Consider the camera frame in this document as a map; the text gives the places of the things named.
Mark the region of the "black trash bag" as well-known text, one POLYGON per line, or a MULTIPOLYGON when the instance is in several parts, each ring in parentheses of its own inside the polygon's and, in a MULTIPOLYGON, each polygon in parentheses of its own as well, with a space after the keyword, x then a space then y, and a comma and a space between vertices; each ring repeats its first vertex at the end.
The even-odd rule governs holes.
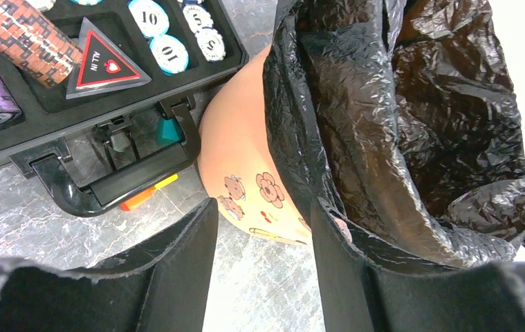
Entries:
POLYGON ((521 115, 488 1, 279 1, 263 85, 302 216, 320 197, 436 263, 514 259, 521 115))

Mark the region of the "orange capybara trash bin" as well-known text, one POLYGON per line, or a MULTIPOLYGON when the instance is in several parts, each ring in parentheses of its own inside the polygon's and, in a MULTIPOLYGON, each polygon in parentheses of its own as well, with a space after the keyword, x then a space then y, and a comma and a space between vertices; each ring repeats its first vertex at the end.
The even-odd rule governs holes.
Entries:
POLYGON ((269 51, 255 55, 207 106, 197 169, 205 191, 235 227, 262 239, 310 246, 311 229, 268 148, 263 67, 269 51))

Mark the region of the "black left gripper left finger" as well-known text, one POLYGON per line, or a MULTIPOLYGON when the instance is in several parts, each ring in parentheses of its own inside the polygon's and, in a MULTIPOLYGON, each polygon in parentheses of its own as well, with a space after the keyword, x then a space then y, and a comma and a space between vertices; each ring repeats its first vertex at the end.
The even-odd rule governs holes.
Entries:
POLYGON ((201 331, 217 202, 90 268, 0 258, 0 331, 201 331))

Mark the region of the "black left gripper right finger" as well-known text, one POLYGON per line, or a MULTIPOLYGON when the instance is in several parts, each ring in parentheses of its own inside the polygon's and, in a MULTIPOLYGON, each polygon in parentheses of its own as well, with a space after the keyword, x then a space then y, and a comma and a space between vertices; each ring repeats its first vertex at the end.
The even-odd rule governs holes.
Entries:
POLYGON ((311 208, 327 331, 525 331, 525 262, 455 270, 311 208))

